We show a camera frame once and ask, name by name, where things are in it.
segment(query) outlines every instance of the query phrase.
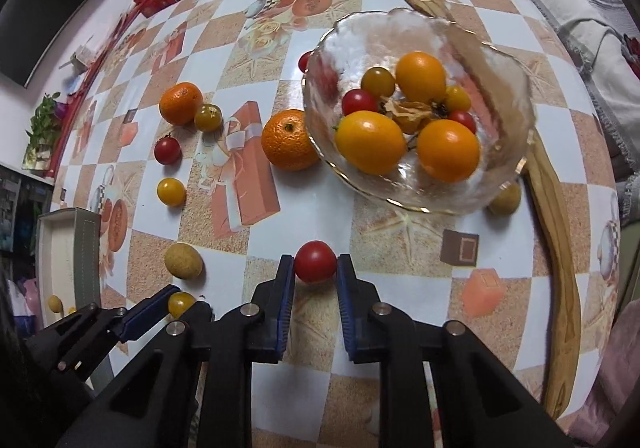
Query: mandarin orange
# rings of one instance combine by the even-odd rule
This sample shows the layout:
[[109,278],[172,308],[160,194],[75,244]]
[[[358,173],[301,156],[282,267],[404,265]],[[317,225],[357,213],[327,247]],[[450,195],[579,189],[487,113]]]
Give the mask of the mandarin orange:
[[264,125],[260,140],[268,160],[282,170],[302,170],[319,159],[306,132],[302,110],[284,110],[272,115]]
[[202,92],[192,82],[179,82],[160,98],[160,115],[167,123],[182,125],[193,121],[202,104]]
[[480,162],[478,138],[463,124],[449,119],[424,127],[418,135],[416,152],[428,174],[448,183],[467,179]]
[[396,83],[413,102],[442,101],[447,75],[442,63],[426,52],[409,52],[396,65]]

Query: red cherry tomato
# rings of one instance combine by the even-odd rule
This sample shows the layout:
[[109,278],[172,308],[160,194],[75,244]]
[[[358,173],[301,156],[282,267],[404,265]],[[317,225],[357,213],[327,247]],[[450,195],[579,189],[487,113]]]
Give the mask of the red cherry tomato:
[[350,90],[342,98],[342,113],[345,115],[359,110],[377,112],[379,109],[377,98],[361,88]]
[[178,143],[177,139],[169,137],[168,135],[162,137],[154,147],[154,157],[160,164],[173,164],[181,155],[182,150],[180,149],[180,143]]
[[338,264],[331,248],[320,240],[312,240],[296,253],[294,269],[298,278],[306,283],[328,280]]
[[465,125],[469,130],[473,133],[476,133],[476,121],[470,113],[465,112],[464,110],[454,110],[449,114],[449,119],[452,121],[457,121],[460,124]]
[[306,72],[306,64],[309,62],[309,56],[312,52],[312,50],[310,50],[309,52],[305,52],[304,54],[302,54],[302,56],[300,56],[300,59],[298,60],[298,68],[303,74]]

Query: tomato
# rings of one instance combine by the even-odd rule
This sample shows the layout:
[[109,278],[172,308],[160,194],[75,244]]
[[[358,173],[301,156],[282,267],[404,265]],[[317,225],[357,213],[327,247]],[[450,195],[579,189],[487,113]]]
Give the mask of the tomato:
[[201,132],[215,132],[222,126],[222,110],[215,104],[205,103],[196,112],[193,124]]
[[184,185],[178,179],[167,177],[158,183],[158,199],[167,206],[180,206],[187,195]]
[[467,111],[471,108],[471,98],[466,93],[466,90],[458,84],[452,84],[447,87],[444,106],[450,112],[456,110]]
[[476,121],[474,120],[473,116],[463,110],[455,110],[451,112],[448,119],[463,124],[473,133],[476,133],[476,130],[478,130],[478,128],[476,127]]
[[178,143],[177,139],[168,135],[162,137],[154,147],[154,157],[160,164],[173,164],[181,155],[180,143]]
[[182,313],[188,311],[194,303],[196,303],[196,299],[189,293],[183,291],[173,293],[169,297],[169,314],[177,320],[182,316]]
[[342,98],[342,113],[345,115],[360,110],[377,112],[379,109],[378,98],[361,88],[350,90]]
[[390,97],[396,91],[396,80],[381,66],[372,66],[360,80],[360,87],[376,97]]
[[338,265],[331,248],[320,240],[312,240],[296,253],[294,270],[305,283],[316,283],[331,278]]
[[298,60],[298,68],[303,74],[306,72],[306,64],[309,62],[309,56],[312,52],[312,50],[310,50],[309,52],[305,52],[304,54],[302,54],[302,56],[300,56],[300,59]]

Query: glass bowl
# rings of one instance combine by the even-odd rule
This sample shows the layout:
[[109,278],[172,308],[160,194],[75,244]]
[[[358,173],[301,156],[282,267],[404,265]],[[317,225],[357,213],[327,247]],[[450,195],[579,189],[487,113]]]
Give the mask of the glass bowl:
[[[398,60],[414,50],[436,56],[447,71],[447,83],[461,84],[470,94],[481,159],[465,181],[445,183],[429,176],[412,149],[388,174],[369,175],[335,147],[342,96],[360,87],[368,68],[384,66],[393,73]],[[524,166],[536,122],[529,77],[515,58],[454,22],[402,8],[348,15],[311,54],[303,82],[306,128],[320,157],[357,192],[383,204],[465,215],[488,205]],[[394,98],[401,97],[396,88]]]

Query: yellow fruit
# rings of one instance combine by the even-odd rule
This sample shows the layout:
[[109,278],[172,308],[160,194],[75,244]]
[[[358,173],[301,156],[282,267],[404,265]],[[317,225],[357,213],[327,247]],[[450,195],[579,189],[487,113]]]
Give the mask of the yellow fruit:
[[156,192],[158,193],[158,199],[167,206],[183,205],[187,196],[184,185],[178,179],[172,177],[162,179],[158,183]]
[[456,110],[467,112],[471,108],[471,99],[464,88],[458,84],[452,84],[447,87],[444,106],[449,113]]
[[519,182],[513,181],[503,189],[494,200],[487,206],[496,217],[507,217],[513,215],[520,205],[522,191]]
[[215,132],[222,126],[222,111],[215,104],[204,103],[196,112],[193,124],[201,132]]
[[200,253],[188,243],[171,244],[164,253],[164,266],[176,278],[191,280],[202,272]]
[[47,306],[52,313],[62,313],[62,300],[54,294],[47,299]]
[[388,173],[406,152],[398,124],[369,110],[350,113],[340,121],[335,146],[358,170],[371,175]]
[[448,183],[465,180],[480,162],[478,138],[466,126],[450,119],[439,119],[424,127],[415,150],[424,170]]
[[442,63],[430,54],[409,52],[396,65],[396,83],[409,101],[441,101],[445,97],[447,75]]
[[189,293],[183,291],[173,293],[169,297],[169,314],[177,320],[185,311],[188,311],[194,303],[196,303],[196,299]]
[[360,80],[360,88],[375,97],[391,97],[396,91],[396,80],[381,66],[372,66]]

